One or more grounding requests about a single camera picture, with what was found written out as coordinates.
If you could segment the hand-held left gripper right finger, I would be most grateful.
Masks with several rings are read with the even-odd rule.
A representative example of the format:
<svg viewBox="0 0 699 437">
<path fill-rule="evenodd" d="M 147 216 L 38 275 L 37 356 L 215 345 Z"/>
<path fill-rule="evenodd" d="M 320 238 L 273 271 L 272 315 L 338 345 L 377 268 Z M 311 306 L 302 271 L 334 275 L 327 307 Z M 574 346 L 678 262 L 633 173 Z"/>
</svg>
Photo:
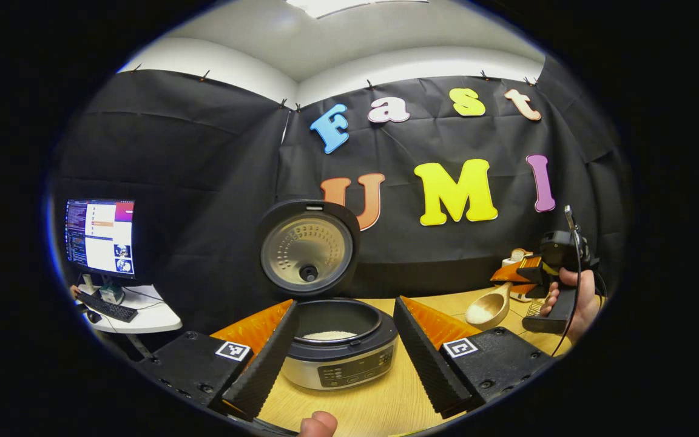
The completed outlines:
<svg viewBox="0 0 699 437">
<path fill-rule="evenodd" d="M 443 419 L 507 396 L 554 362 L 551 354 L 505 327 L 479 330 L 405 296 L 396 298 L 393 320 Z"/>
</svg>

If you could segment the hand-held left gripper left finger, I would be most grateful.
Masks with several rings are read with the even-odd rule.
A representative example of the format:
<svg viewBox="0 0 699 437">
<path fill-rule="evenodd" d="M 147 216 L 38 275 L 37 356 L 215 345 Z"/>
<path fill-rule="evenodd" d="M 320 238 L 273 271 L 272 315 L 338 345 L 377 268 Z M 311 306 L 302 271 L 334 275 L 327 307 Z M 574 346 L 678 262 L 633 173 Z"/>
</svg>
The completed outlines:
<svg viewBox="0 0 699 437">
<path fill-rule="evenodd" d="M 263 409 L 299 327 L 294 299 L 208 336 L 188 330 L 136 366 L 184 400 L 253 421 Z"/>
</svg>

